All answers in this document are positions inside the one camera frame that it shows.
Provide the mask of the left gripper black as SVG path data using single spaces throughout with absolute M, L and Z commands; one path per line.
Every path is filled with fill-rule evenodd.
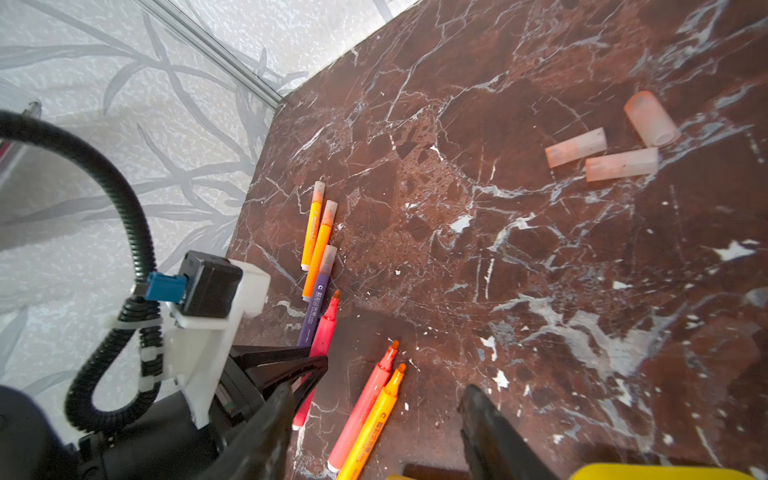
M 301 407 L 328 370 L 309 347 L 235 345 L 209 409 L 209 423 L 191 420 L 182 392 L 153 404 L 116 433 L 93 433 L 77 445 L 79 479 L 198 479 L 234 442 L 281 385 Z

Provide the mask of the translucent pink pen cap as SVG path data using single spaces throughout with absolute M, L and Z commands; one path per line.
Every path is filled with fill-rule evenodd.
M 555 168 L 607 149 L 605 130 L 600 127 L 545 149 L 550 168 Z

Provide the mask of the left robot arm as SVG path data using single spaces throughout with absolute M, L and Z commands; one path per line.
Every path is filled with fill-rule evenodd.
M 1 203 L 66 159 L 117 226 L 1 228 L 1 475 L 5 479 L 280 479 L 293 420 L 328 368 L 307 347 L 238 346 L 269 275 L 189 251 L 157 268 L 129 182 L 36 113 L 1 115 Z

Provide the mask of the purple marker pen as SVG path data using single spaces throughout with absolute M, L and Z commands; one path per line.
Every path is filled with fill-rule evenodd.
M 300 330 L 297 342 L 300 348 L 309 347 L 313 342 L 337 251 L 335 246 L 328 245 L 325 248 L 309 307 Z

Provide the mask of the pink marker pen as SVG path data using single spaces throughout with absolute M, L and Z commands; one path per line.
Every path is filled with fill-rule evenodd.
M 319 326 L 317 328 L 316 335 L 310 349 L 311 357 L 326 356 L 328 354 L 336 328 L 336 317 L 340 303 L 339 296 L 340 291 L 336 290 L 329 303 L 326 313 L 319 321 Z M 304 427 L 315 392 L 315 389 L 311 391 L 307 399 L 302 403 L 296 416 L 294 417 L 292 422 L 292 428 L 294 431 L 299 431 Z

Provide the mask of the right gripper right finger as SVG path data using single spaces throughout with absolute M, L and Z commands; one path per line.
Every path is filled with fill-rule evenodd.
M 557 479 L 479 387 L 467 386 L 458 411 L 473 479 Z

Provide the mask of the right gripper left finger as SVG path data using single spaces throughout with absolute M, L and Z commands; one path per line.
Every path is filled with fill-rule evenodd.
M 198 479 L 283 479 L 294 407 L 290 384 L 281 384 Z

